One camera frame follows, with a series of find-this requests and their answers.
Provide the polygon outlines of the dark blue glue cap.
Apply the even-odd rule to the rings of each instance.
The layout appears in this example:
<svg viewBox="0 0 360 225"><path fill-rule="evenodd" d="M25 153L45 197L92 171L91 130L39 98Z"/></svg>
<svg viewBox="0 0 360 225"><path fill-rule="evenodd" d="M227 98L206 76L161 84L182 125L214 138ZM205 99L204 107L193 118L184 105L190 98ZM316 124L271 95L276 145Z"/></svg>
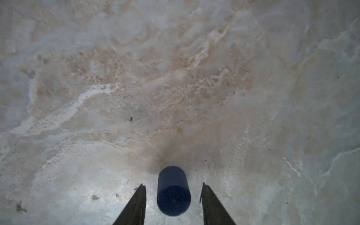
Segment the dark blue glue cap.
<svg viewBox="0 0 360 225"><path fill-rule="evenodd" d="M177 166L164 168L158 177L157 205L162 213L175 217L187 211L191 194L185 172Z"/></svg>

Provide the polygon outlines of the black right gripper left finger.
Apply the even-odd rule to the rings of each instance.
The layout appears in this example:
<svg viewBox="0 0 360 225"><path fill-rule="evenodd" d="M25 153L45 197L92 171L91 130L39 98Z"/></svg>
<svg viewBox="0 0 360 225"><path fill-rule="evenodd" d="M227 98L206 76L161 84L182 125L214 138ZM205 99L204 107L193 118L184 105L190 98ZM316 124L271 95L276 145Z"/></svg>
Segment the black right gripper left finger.
<svg viewBox="0 0 360 225"><path fill-rule="evenodd" d="M144 225L145 212L146 186L141 184L113 225Z"/></svg>

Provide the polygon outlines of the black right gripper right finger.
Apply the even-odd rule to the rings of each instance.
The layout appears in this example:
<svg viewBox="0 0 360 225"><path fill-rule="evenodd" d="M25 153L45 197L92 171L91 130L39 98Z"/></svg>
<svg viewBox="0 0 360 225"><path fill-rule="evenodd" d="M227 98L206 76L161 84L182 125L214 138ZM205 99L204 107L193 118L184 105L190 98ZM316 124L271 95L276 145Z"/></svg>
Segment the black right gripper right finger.
<svg viewBox="0 0 360 225"><path fill-rule="evenodd" d="M200 203L204 225L236 225L209 185L202 184Z"/></svg>

